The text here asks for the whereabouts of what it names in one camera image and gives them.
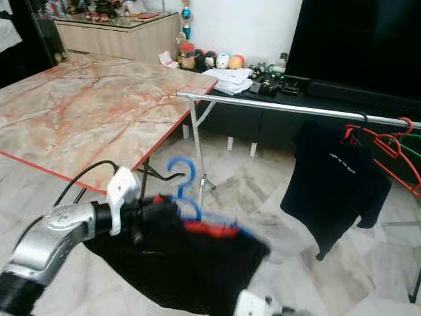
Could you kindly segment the blue plastic hanger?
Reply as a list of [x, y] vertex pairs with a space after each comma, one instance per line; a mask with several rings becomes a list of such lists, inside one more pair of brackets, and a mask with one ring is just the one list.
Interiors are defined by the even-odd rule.
[[255, 237], [249, 230], [238, 224], [235, 219], [225, 215], [216, 213], [207, 213], [199, 203], [186, 192], [193, 181], [195, 181], [197, 169], [195, 163], [184, 156], [176, 156], [166, 162], [168, 171], [176, 165], [185, 165], [187, 167], [187, 178], [177, 186], [177, 192], [172, 196], [172, 201], [178, 205], [178, 216], [186, 226], [187, 231], [202, 232], [202, 234], [210, 234], [216, 237], [232, 237], [242, 234], [247, 237]]

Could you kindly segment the black shirt with red collar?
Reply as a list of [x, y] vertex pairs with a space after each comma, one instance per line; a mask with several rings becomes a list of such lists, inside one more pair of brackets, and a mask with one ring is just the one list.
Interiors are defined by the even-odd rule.
[[153, 303], [208, 316], [232, 316], [235, 302], [270, 253], [255, 237], [216, 237], [187, 231], [172, 210], [130, 231], [86, 241], [84, 246]]

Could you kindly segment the red plastic hanger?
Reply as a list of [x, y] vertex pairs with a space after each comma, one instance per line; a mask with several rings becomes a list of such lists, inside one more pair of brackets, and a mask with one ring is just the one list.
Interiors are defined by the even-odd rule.
[[[412, 134], [418, 127], [421, 127], [421, 123], [415, 123], [411, 118], [407, 117], [398, 117], [391, 120], [392, 126], [394, 126], [394, 122], [398, 121], [396, 126], [403, 126], [405, 127], [405, 130], [391, 134], [378, 133], [369, 128], [361, 128], [361, 130], [364, 130], [364, 132], [372, 136], [373, 144], [375, 144], [387, 157], [387, 162], [375, 159], [375, 163], [386, 174], [396, 180], [398, 184], [409, 190], [413, 196], [421, 198], [421, 167], [418, 167], [412, 162], [408, 153], [403, 153], [395, 136], [395, 134]], [[396, 171], [399, 167], [409, 169], [410, 178], [408, 180], [404, 180], [404, 178], [400, 177], [399, 172]]]

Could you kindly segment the marble top folding table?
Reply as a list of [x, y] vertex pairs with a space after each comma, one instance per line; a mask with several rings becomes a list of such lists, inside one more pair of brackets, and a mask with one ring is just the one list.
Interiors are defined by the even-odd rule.
[[0, 186], [11, 193], [42, 172], [105, 192], [112, 171], [96, 162], [163, 170], [189, 121], [177, 92], [206, 94], [202, 73], [96, 54], [69, 60], [0, 89]]

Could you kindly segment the pink tissue pack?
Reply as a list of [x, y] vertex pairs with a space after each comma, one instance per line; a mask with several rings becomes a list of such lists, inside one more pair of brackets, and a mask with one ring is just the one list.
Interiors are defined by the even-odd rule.
[[180, 64], [177, 61], [172, 60], [171, 54], [169, 51], [163, 51], [159, 55], [157, 55], [159, 58], [160, 64], [165, 67], [171, 67], [171, 68], [180, 68]]

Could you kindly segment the glass jar with red lid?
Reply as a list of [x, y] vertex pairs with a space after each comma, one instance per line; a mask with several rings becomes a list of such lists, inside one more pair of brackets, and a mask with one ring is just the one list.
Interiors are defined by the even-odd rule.
[[180, 54], [178, 54], [178, 63], [181, 69], [195, 69], [195, 46], [190, 42], [180, 44]]

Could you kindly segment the stack of white papers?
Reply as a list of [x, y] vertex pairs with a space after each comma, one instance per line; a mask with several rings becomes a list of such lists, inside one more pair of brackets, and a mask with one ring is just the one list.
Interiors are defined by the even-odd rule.
[[234, 95], [248, 90], [253, 82], [251, 75], [253, 70], [247, 67], [240, 69], [208, 69], [204, 75], [213, 76], [218, 80], [214, 85], [214, 90], [218, 90], [228, 95]]

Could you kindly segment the black plush toy red ears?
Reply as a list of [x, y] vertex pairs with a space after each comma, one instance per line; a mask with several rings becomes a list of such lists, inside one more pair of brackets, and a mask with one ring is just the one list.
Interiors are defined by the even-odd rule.
[[201, 49], [196, 49], [193, 52], [193, 69], [199, 72], [207, 71], [207, 64], [205, 63], [205, 52]]

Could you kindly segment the white round plush toy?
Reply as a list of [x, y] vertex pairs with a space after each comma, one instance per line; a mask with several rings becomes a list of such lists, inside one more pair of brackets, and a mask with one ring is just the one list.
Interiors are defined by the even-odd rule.
[[214, 66], [219, 69], [229, 69], [231, 55], [227, 53], [220, 53], [216, 56], [214, 60]]

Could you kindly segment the light wooden sideboard cabinet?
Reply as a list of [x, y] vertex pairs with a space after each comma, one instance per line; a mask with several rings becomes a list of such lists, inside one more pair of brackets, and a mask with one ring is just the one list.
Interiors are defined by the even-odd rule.
[[176, 37], [180, 18], [176, 13], [161, 13], [138, 22], [132, 18], [114, 17], [95, 23], [78, 13], [53, 21], [66, 50], [111, 55], [159, 65], [159, 55], [177, 54]]

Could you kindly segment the navy t-shirt with white print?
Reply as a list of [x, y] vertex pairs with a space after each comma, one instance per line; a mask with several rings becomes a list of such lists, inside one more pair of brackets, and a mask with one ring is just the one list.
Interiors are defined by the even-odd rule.
[[339, 129], [307, 121], [292, 138], [295, 168], [280, 208], [313, 235], [318, 261], [353, 224], [373, 228], [391, 189], [371, 151], [342, 136]]

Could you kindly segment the gold and blue trophy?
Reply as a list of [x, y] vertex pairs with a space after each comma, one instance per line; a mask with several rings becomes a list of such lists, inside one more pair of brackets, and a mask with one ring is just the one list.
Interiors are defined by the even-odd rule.
[[191, 0], [182, 0], [183, 8], [180, 11], [180, 17], [182, 19], [182, 34], [186, 40], [191, 39], [191, 19], [193, 18], [193, 13], [190, 8]]

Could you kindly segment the white robed figurine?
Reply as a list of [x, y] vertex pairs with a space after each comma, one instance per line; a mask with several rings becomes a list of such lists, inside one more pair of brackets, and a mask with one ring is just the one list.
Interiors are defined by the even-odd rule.
[[120, 13], [124, 17], [136, 17], [146, 12], [144, 0], [121, 0]]

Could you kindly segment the black soundbar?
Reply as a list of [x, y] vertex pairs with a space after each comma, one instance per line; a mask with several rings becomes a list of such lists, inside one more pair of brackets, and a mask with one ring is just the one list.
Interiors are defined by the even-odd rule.
[[323, 82], [311, 80], [305, 88], [306, 94], [316, 97], [325, 97], [337, 101], [348, 103], [358, 103], [358, 105], [370, 105], [381, 108], [409, 109], [409, 111], [421, 111], [421, 100], [409, 99], [408, 97], [398, 97], [387, 93], [364, 90], [364, 88], [354, 88], [333, 84], [333, 82]]

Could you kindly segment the black flat screen television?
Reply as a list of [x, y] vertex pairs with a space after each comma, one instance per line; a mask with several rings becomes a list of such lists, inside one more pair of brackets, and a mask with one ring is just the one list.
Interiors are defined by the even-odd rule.
[[421, 100], [421, 0], [303, 0], [287, 72]]

